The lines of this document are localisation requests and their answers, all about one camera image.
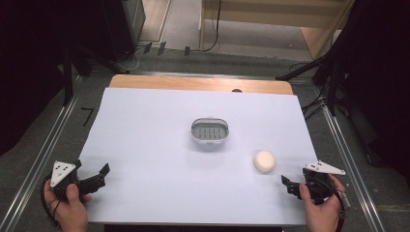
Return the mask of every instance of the person's finger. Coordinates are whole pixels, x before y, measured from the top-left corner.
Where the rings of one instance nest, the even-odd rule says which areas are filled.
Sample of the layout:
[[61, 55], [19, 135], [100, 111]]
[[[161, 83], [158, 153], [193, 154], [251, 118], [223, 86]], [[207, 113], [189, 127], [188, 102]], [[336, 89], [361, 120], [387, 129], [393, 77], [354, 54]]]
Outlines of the person's finger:
[[47, 180], [44, 186], [44, 200], [47, 205], [57, 201], [57, 196], [51, 190], [50, 182], [51, 180]]
[[77, 203], [77, 201], [79, 202], [79, 192], [76, 184], [70, 184], [67, 186], [66, 195], [70, 204]]
[[345, 191], [344, 186], [341, 184], [341, 182], [334, 175], [329, 174], [329, 178], [334, 183], [335, 189], [343, 191], [343, 192]]
[[299, 192], [301, 193], [302, 200], [305, 202], [305, 207], [313, 204], [310, 200], [310, 192], [305, 184], [299, 184]]
[[83, 195], [82, 201], [83, 202], [90, 202], [93, 198], [90, 195]]

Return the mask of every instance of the black fabric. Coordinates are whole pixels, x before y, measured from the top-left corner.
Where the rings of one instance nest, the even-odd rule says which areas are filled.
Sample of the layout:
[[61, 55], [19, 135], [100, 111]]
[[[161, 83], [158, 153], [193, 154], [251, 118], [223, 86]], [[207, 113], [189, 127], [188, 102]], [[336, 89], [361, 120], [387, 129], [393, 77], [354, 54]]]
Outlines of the black fabric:
[[347, 95], [360, 108], [376, 138], [365, 144], [399, 173], [410, 179], [403, 166], [409, 151], [410, 2], [370, 2], [343, 53], [343, 80]]
[[14, 4], [3, 6], [0, 13], [5, 15], [0, 23], [0, 156], [14, 147], [63, 86], [56, 56], [49, 52], [39, 36], [41, 32], [21, 16]]

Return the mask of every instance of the gray floor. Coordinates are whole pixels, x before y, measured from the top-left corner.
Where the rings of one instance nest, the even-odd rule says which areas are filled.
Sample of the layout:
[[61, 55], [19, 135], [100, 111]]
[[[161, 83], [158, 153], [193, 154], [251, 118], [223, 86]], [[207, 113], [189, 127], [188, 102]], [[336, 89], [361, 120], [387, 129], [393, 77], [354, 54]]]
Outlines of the gray floor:
[[[167, 48], [199, 48], [200, 13], [200, 0], [172, 1], [161, 40]], [[205, 21], [204, 49], [214, 43], [216, 29], [215, 20]], [[295, 61], [312, 59], [301, 28], [244, 22], [220, 21], [218, 43], [211, 52]]]
[[[178, 6], [177, 4], [181, 2], [184, 2], [184, 0], [174, 0], [173, 6]], [[189, 2], [194, 1], [185, 0], [184, 3], [188, 4]], [[308, 60], [308, 57], [298, 52], [293, 52], [292, 49], [288, 54], [284, 54], [286, 53], [284, 49], [284, 44], [286, 43], [275, 43], [275, 46], [283, 48], [282, 54], [284, 55], [271, 56], [269, 55], [272, 54], [271, 52], [268, 52], [269, 54], [263, 52], [255, 52], [254, 54], [246, 52], [246, 56], [244, 56], [242, 49], [233, 49], [229, 52], [196, 52], [190, 56], [184, 56], [183, 51], [171, 50], [170, 48], [179, 49], [176, 47], [189, 44], [189, 42], [178, 44], [176, 41], [183, 41], [183, 39], [177, 40], [178, 38], [174, 38], [171, 40], [172, 35], [169, 34], [169, 30], [174, 31], [170, 28], [172, 25], [175, 26], [175, 24], [170, 23], [171, 19], [169, 19], [168, 22], [169, 24], [167, 24], [165, 28], [163, 38], [167, 40], [167, 48], [169, 49], [161, 56], [156, 54], [158, 50], [155, 48], [147, 54], [139, 52], [139, 64], [131, 73], [229, 74], [235, 75], [237, 78], [274, 79], [275, 76], [288, 73], [289, 68], [293, 64]], [[296, 38], [297, 41], [303, 40], [300, 37]], [[195, 46], [195, 36], [190, 36], [190, 39], [188, 37], [185, 39], [188, 41], [191, 40], [191, 46]], [[219, 51], [222, 51], [221, 47], [224, 46], [224, 43], [228, 44], [227, 41], [220, 41]], [[246, 44], [249, 42], [243, 39], [241, 43]], [[262, 48], [255, 50], [265, 51], [265, 48], [262, 46]], [[303, 53], [307, 52], [306, 48], [301, 48], [301, 50]], [[93, 65], [93, 72], [90, 77], [82, 77], [82, 84], [75, 89], [78, 95], [75, 105], [73, 106], [73, 111], [64, 128], [61, 130], [58, 140], [56, 140], [55, 145], [52, 147], [49, 154], [50, 157], [46, 159], [44, 170], [40, 172], [42, 173], [40, 179], [49, 172], [55, 160], [71, 162], [77, 159], [87, 139], [89, 129], [91, 129], [98, 113], [103, 90], [113, 76], [106, 68], [95, 62], [91, 63]], [[135, 67], [136, 60], [132, 57], [122, 63], [122, 65]], [[313, 73], [314, 71], [310, 71], [291, 80], [292, 89], [295, 95], [298, 96], [301, 105], [310, 103], [317, 96], [317, 90], [310, 82]], [[36, 157], [41, 152], [42, 146], [47, 140], [47, 135], [52, 129], [54, 122], [62, 110], [64, 110], [61, 106], [64, 97], [63, 94], [64, 93], [61, 92], [51, 100], [47, 109], [24, 134], [17, 146], [0, 157], [0, 172], [2, 175], [0, 179], [0, 198], [2, 199], [0, 201], [0, 218], [4, 218], [14, 200], [17, 202], [20, 200], [20, 198], [15, 198], [15, 195], [18, 193], [19, 188], [30, 172], [32, 164], [35, 163]], [[83, 127], [83, 124], [89, 112], [81, 110], [81, 107], [96, 108], [91, 120], [85, 127]], [[363, 179], [366, 190], [368, 190], [371, 196], [370, 200], [372, 200], [378, 210], [377, 213], [385, 227], [385, 231], [405, 231], [405, 228], [410, 227], [410, 221], [408, 220], [410, 218], [410, 190], [404, 178], [389, 167], [376, 168], [368, 164], [364, 147], [360, 143], [349, 120], [339, 111], [337, 111], [336, 120], [348, 144], [354, 162], [358, 166], [360, 177]], [[318, 158], [326, 160], [328, 163], [339, 166], [340, 168], [345, 168], [345, 162], [341, 157], [333, 132], [329, 128], [325, 111], [321, 111], [309, 118], [307, 120], [307, 127]], [[371, 226], [365, 214], [366, 209], [363, 208], [363, 202], [361, 202], [358, 197], [360, 190], [356, 189], [354, 185], [356, 178], [358, 177], [350, 175], [340, 177], [341, 181], [347, 187], [347, 194], [352, 204], [352, 207], [348, 210], [343, 231], [377, 231], [370, 229]], [[39, 180], [34, 181], [34, 186], [33, 192], [26, 193], [28, 201], [22, 202], [20, 207], [22, 210], [21, 215], [15, 216], [15, 218], [19, 218], [19, 220], [16, 221], [15, 231], [57, 231], [57, 229], [49, 225], [44, 216], [39, 197]], [[91, 224], [89, 231], [103, 231], [103, 227], [101, 225]], [[284, 231], [307, 231], [307, 229], [304, 226], [298, 226], [284, 228]]]

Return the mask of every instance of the metal rail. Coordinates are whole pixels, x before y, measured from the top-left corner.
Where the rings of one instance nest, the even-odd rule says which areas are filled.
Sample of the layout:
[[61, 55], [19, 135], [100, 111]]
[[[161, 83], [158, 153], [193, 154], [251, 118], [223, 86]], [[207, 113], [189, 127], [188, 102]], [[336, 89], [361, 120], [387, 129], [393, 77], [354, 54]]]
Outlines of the metal rail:
[[353, 160], [352, 154], [344, 140], [341, 129], [337, 123], [337, 118], [331, 115], [328, 107], [324, 107], [325, 118], [329, 124], [329, 128], [334, 136], [337, 144], [340, 156], [344, 162], [347, 174], [350, 176], [353, 188], [356, 191], [359, 202], [362, 206], [363, 212], [367, 219], [368, 225], [373, 232], [386, 231], [381, 218], [377, 212], [374, 202], [370, 196], [369, 191], [366, 188], [365, 182], [362, 179], [362, 175], [359, 172], [356, 163]]
[[30, 199], [33, 190], [39, 181], [40, 177], [44, 172], [45, 165], [51, 156], [51, 153], [54, 149], [55, 144], [60, 137], [61, 131], [63, 130], [64, 126], [66, 125], [75, 103], [77, 101], [78, 93], [82, 89], [82, 77], [78, 76], [75, 80], [74, 89], [77, 91], [74, 93], [73, 98], [67, 104], [67, 106], [63, 107], [60, 111], [60, 114], [57, 117], [54, 125], [52, 126], [50, 132], [48, 133], [47, 138], [43, 144], [42, 149], [39, 151], [39, 154], [36, 157], [33, 165], [30, 168], [25, 180], [23, 181], [20, 189], [18, 190], [15, 198], [12, 202], [9, 211], [6, 213], [1, 225], [0, 225], [0, 232], [6, 231], [14, 231], [15, 226], [17, 225], [18, 220], [24, 208], [27, 205], [27, 202]]

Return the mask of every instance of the white paper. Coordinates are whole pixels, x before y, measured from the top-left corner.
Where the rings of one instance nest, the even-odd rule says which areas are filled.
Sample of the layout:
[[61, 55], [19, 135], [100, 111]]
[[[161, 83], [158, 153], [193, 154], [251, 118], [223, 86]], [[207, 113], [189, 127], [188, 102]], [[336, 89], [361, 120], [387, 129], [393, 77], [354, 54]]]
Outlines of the white paper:
[[[190, 135], [206, 117], [229, 127], [214, 150]], [[261, 150], [277, 161], [267, 174], [252, 162]], [[233, 225], [306, 224], [280, 176], [302, 182], [317, 161], [296, 96], [124, 88], [105, 89], [80, 159], [80, 177], [111, 169], [91, 222]]]

